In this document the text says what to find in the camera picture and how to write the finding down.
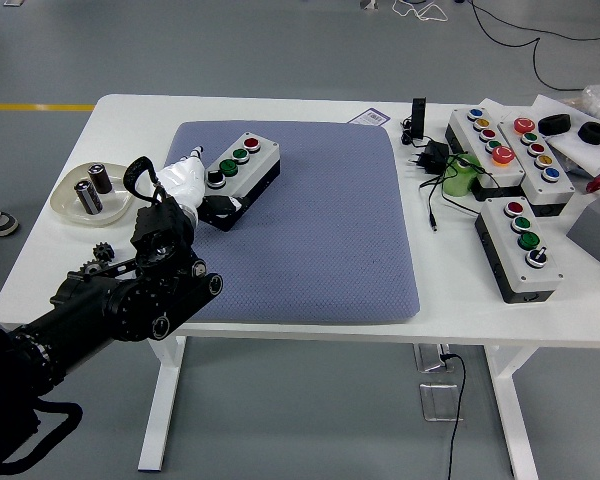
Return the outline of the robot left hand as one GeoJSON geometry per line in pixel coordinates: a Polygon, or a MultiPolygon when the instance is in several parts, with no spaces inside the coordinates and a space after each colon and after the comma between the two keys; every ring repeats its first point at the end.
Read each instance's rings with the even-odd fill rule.
{"type": "Polygon", "coordinates": [[[242,213],[250,206],[250,201],[245,198],[205,194],[205,167],[201,161],[203,151],[202,146],[197,146],[188,156],[157,172],[161,185],[175,198],[194,226],[197,226],[200,214],[204,218],[224,218],[242,213]]]}

